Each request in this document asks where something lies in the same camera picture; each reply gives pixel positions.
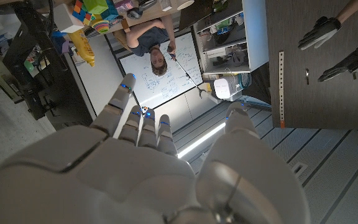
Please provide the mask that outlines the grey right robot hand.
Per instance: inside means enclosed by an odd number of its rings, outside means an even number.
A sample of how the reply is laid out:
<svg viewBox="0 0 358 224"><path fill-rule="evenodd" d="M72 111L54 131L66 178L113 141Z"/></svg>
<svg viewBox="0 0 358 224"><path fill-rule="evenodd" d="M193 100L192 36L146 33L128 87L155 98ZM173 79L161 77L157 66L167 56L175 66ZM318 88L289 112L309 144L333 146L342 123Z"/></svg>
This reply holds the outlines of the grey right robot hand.
<svg viewBox="0 0 358 224"><path fill-rule="evenodd" d="M0 223L309 223L304 190L235 102L199 172L167 115L133 108L127 74L90 126L61 129L0 165Z"/></svg>

